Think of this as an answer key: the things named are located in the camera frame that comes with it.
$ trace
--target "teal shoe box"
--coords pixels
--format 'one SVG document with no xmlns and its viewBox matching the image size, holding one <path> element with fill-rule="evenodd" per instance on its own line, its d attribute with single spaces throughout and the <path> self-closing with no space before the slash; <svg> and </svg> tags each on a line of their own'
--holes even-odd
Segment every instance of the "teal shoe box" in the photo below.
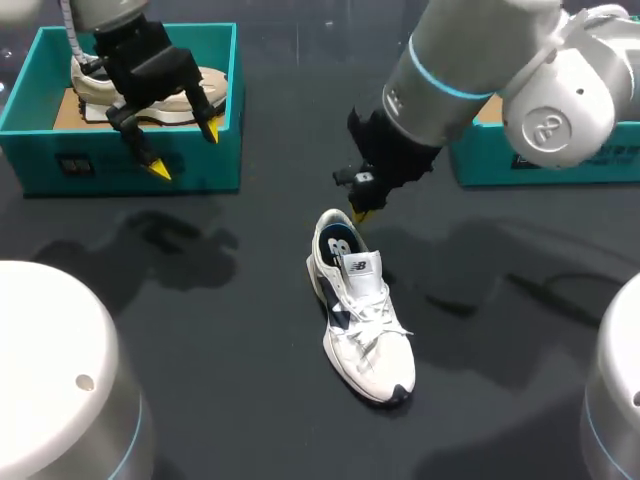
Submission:
<svg viewBox="0 0 640 480">
<path fill-rule="evenodd" d="M 564 170 L 540 168 L 518 155 L 502 126 L 502 102 L 492 98 L 451 147 L 464 187 L 640 182 L 640 123 L 621 122 L 591 159 Z"/>
<path fill-rule="evenodd" d="M 226 115 L 218 144 L 197 126 L 143 127 L 173 181 L 134 162 L 110 128 L 53 130 L 71 86 L 71 50 L 64 28 L 41 28 L 0 118 L 0 146 L 25 196 L 158 195 L 234 191 L 240 186 L 244 79 L 235 24 L 165 25 L 174 45 L 199 66 L 228 77 Z M 93 39 L 82 38 L 93 53 Z"/>
</svg>

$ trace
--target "sneaker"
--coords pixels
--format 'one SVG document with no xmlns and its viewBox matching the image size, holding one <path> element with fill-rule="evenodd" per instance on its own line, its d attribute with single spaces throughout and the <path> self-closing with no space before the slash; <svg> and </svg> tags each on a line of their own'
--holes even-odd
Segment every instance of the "sneaker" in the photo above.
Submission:
<svg viewBox="0 0 640 480">
<path fill-rule="evenodd" d="M 209 102 L 220 105 L 227 99 L 227 76 L 213 68 L 200 67 L 204 92 Z M 71 58 L 71 83 L 83 106 L 86 122 L 107 122 L 107 110 L 119 97 L 119 93 L 106 75 L 87 76 L 80 70 L 80 64 Z M 184 125 L 193 123 L 193 111 L 185 92 L 156 102 L 151 107 L 140 111 L 138 118 L 161 125 Z"/>
<path fill-rule="evenodd" d="M 340 210 L 322 215 L 307 268 L 327 310 L 323 345 L 333 367 L 364 398 L 397 404 L 415 385 L 407 332 L 382 279 L 380 252 L 370 252 Z"/>
</svg>

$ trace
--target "shoe insole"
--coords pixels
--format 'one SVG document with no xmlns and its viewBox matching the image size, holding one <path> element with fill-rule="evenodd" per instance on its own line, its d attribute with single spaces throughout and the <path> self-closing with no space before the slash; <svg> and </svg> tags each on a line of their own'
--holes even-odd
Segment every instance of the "shoe insole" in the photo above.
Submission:
<svg viewBox="0 0 640 480">
<path fill-rule="evenodd" d="M 322 261 L 331 266 L 340 266 L 340 257 L 350 253 L 361 253 L 357 237 L 344 223 L 328 225 L 320 232 L 320 254 Z"/>
</svg>

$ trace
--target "shoe toe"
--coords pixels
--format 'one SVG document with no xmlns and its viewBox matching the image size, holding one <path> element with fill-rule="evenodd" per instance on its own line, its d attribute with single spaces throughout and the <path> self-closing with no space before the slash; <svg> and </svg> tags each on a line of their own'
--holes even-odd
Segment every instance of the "shoe toe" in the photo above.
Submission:
<svg viewBox="0 0 640 480">
<path fill-rule="evenodd" d="M 416 382 L 411 345 L 406 338 L 382 344 L 371 357 L 372 368 L 360 386 L 378 403 L 397 404 L 413 392 Z"/>
</svg>

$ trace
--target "box label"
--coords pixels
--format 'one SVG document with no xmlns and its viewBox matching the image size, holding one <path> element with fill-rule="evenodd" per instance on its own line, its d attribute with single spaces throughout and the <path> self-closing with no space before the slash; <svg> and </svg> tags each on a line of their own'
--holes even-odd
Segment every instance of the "box label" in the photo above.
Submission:
<svg viewBox="0 0 640 480">
<path fill-rule="evenodd" d="M 607 167 L 611 165 L 631 166 L 637 163 L 640 145 L 605 145 L 598 153 L 580 165 Z M 527 161 L 522 155 L 515 154 L 511 160 L 511 170 L 538 170 L 541 167 Z"/>
</svg>

